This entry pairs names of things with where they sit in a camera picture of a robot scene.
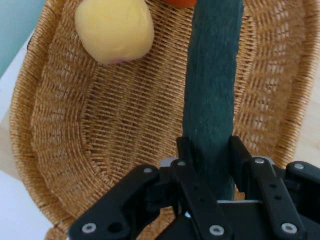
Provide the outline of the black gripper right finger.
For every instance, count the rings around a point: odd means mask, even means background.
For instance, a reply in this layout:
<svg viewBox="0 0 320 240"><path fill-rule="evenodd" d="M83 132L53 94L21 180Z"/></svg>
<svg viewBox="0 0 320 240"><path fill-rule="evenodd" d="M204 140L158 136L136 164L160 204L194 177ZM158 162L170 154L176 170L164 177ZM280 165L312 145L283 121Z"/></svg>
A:
<svg viewBox="0 0 320 240"><path fill-rule="evenodd" d="M258 201L270 240L320 238L320 169L294 161L282 169L266 157L252 156L238 136L229 139L230 170L247 201Z"/></svg>

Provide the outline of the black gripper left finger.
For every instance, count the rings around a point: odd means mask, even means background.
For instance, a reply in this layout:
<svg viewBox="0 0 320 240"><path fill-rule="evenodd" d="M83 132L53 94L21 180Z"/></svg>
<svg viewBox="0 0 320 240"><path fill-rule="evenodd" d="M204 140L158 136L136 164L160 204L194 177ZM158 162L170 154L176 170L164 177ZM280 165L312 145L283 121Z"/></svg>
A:
<svg viewBox="0 0 320 240"><path fill-rule="evenodd" d="M160 240L232 240L234 231L209 187L198 177L191 144L177 139L170 166L133 169L70 227L71 240L135 240L164 208L175 220Z"/></svg>

